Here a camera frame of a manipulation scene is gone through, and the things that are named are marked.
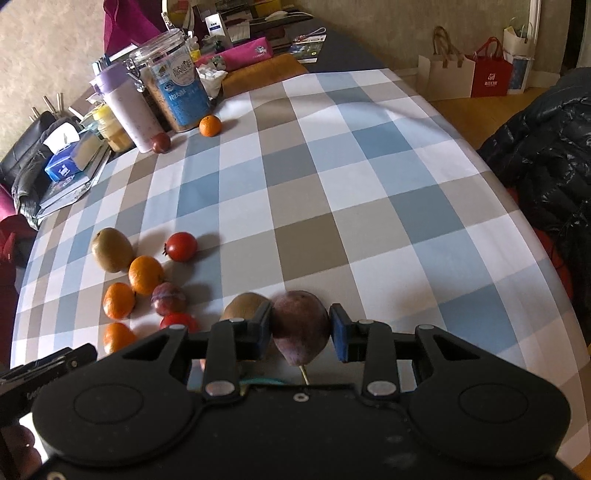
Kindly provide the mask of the glass cereal jar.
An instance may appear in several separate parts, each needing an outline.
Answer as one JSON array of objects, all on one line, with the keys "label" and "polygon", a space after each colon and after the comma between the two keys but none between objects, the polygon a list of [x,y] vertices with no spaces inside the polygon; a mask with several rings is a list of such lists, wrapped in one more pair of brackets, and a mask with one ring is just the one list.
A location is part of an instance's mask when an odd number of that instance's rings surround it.
[{"label": "glass cereal jar", "polygon": [[129,56],[137,78],[176,132],[198,126],[211,102],[177,28],[150,39]]}]

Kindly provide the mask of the black leather sofa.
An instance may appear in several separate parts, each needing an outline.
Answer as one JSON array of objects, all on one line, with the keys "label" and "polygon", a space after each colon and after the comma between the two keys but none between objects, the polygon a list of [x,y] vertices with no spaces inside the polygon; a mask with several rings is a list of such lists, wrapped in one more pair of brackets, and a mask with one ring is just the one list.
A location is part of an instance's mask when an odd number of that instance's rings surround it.
[{"label": "black leather sofa", "polygon": [[57,120],[49,111],[43,112],[31,123],[8,153],[1,159],[1,185],[10,190],[22,166],[20,162],[34,148],[42,134]]}]

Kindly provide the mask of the pink pouch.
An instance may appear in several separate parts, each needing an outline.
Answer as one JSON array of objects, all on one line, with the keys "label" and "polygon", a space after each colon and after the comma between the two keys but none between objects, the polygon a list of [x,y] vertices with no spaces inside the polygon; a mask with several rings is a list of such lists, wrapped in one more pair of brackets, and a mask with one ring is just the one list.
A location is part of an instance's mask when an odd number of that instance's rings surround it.
[{"label": "pink pouch", "polygon": [[266,37],[246,42],[221,53],[199,57],[194,65],[211,65],[216,70],[232,72],[244,67],[266,61],[273,57],[273,47]]}]

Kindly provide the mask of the wooden cutting board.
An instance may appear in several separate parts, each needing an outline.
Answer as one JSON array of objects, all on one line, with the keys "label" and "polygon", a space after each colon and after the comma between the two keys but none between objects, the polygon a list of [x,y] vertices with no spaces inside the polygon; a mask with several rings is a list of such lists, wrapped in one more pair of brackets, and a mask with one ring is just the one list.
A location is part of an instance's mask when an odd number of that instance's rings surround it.
[{"label": "wooden cutting board", "polygon": [[308,73],[303,64],[288,53],[228,73],[222,81],[224,98],[256,90]]}]

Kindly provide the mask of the red tomato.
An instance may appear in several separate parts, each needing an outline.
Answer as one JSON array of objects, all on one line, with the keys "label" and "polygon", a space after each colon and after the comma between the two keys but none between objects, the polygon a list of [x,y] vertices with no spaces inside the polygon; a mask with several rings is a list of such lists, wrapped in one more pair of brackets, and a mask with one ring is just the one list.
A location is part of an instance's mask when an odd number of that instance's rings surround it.
[{"label": "red tomato", "polygon": [[174,325],[186,327],[189,333],[199,330],[197,320],[185,312],[174,312],[164,316],[160,321],[159,329],[162,330]]},{"label": "red tomato", "polygon": [[174,262],[188,262],[197,254],[197,239],[188,232],[176,232],[164,243],[163,254]]}]

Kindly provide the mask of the magenta gift bag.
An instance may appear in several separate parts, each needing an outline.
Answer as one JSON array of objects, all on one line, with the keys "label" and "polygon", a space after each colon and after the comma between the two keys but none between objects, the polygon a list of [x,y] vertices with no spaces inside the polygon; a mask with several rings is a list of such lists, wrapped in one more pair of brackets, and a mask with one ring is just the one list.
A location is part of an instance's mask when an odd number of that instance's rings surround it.
[{"label": "magenta gift bag", "polygon": [[165,30],[158,0],[104,0],[104,53],[141,45]]}]

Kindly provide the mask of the dark purple plum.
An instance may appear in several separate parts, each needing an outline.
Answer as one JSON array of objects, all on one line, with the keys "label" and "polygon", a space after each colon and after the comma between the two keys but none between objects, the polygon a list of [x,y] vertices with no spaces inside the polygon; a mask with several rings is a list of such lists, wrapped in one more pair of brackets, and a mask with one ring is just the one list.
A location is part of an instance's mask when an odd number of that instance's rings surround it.
[{"label": "dark purple plum", "polygon": [[304,290],[273,297],[273,342],[290,366],[311,363],[327,346],[332,322],[317,296]]}]

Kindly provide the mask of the orange mandarin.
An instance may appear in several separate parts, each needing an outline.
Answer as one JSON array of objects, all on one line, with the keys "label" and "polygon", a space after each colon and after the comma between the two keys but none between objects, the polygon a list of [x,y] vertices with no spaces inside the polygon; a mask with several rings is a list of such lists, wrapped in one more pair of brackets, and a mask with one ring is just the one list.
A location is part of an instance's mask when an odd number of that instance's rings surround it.
[{"label": "orange mandarin", "polygon": [[130,264],[128,279],[132,290],[140,296],[150,296],[164,282],[164,270],[151,256],[136,257]]},{"label": "orange mandarin", "polygon": [[113,322],[106,326],[102,343],[106,355],[120,351],[137,341],[137,336],[124,323]]},{"label": "orange mandarin", "polygon": [[103,311],[112,320],[122,320],[130,315],[135,307],[135,294],[125,283],[111,284],[103,297]]}]

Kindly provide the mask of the far small mandarin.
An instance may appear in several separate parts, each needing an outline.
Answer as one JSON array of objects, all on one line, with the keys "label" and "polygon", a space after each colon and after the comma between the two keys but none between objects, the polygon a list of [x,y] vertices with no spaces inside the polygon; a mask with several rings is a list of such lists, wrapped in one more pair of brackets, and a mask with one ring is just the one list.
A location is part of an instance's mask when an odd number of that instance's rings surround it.
[{"label": "far small mandarin", "polygon": [[214,137],[222,131],[221,119],[212,114],[206,115],[200,120],[198,129],[202,136]]}]

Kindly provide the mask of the kiwi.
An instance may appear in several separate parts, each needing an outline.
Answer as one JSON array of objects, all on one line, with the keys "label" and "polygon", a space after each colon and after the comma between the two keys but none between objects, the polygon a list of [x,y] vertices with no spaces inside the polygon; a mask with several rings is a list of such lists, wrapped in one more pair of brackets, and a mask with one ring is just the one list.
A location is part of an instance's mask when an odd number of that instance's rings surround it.
[{"label": "kiwi", "polygon": [[254,292],[245,292],[235,296],[221,313],[221,321],[242,321],[252,319],[257,309],[269,300]]},{"label": "kiwi", "polygon": [[91,243],[91,253],[97,264],[109,273],[127,270],[135,258],[127,237],[111,227],[96,233]]}]

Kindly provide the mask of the red plum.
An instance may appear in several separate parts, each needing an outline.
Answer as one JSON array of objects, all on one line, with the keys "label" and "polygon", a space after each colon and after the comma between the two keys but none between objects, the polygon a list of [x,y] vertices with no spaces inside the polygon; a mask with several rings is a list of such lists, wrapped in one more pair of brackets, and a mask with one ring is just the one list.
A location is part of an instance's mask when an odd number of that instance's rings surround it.
[{"label": "red plum", "polygon": [[164,282],[153,290],[151,306],[158,315],[164,317],[173,313],[185,312],[187,300],[179,287],[170,282]]}]

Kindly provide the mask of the beige paper bag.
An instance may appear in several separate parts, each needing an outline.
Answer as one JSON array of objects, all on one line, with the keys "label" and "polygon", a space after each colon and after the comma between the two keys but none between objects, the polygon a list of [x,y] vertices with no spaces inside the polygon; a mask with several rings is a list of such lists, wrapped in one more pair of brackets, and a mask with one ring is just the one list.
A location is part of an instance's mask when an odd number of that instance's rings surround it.
[{"label": "beige paper bag", "polygon": [[417,91],[429,101],[470,98],[476,63],[452,42],[443,26],[432,35],[433,53],[418,57]]}]

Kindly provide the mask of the checkered tablecloth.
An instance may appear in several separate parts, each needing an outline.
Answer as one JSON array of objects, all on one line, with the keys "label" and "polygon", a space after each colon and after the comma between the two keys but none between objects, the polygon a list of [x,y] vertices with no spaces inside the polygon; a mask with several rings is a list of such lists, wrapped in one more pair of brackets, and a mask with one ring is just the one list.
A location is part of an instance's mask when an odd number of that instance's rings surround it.
[{"label": "checkered tablecloth", "polygon": [[91,255],[119,230],[166,263],[208,327],[243,292],[314,293],[353,319],[424,323],[551,381],[572,420],[559,451],[590,452],[590,359],[545,249],[476,151],[389,70],[308,74],[224,101],[221,134],[177,136],[163,155],[129,151],[78,202],[45,219],[20,292],[11,362],[100,345],[105,289]]}]

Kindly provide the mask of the gold metal tray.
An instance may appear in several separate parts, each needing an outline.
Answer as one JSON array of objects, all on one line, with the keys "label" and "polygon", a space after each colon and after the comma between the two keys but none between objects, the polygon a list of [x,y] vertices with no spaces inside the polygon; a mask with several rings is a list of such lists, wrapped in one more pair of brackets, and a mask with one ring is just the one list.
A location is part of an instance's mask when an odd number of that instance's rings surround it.
[{"label": "gold metal tray", "polygon": [[242,386],[246,385],[287,385],[286,381],[276,379],[276,378],[269,378],[269,377],[249,377],[249,378],[242,378],[239,381],[239,384]]}]

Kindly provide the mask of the white paper bag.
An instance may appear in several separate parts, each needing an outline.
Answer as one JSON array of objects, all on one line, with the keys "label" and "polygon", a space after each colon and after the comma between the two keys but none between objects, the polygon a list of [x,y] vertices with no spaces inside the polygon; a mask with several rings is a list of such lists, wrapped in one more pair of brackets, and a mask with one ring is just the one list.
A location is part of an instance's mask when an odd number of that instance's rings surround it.
[{"label": "white paper bag", "polygon": [[512,64],[508,94],[522,94],[528,84],[534,62],[536,38],[534,25],[513,17],[503,31],[503,53]]}]

